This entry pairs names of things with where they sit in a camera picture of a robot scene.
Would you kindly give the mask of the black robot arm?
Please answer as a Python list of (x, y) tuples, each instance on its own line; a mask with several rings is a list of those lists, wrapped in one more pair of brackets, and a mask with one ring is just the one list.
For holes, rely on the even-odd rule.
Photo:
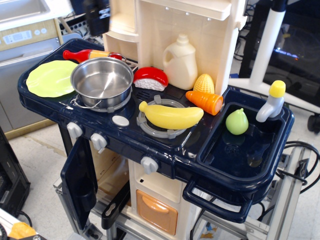
[(85, 14), (92, 36), (99, 36), (109, 31), (111, 6), (109, 0), (70, 0), (77, 15)]

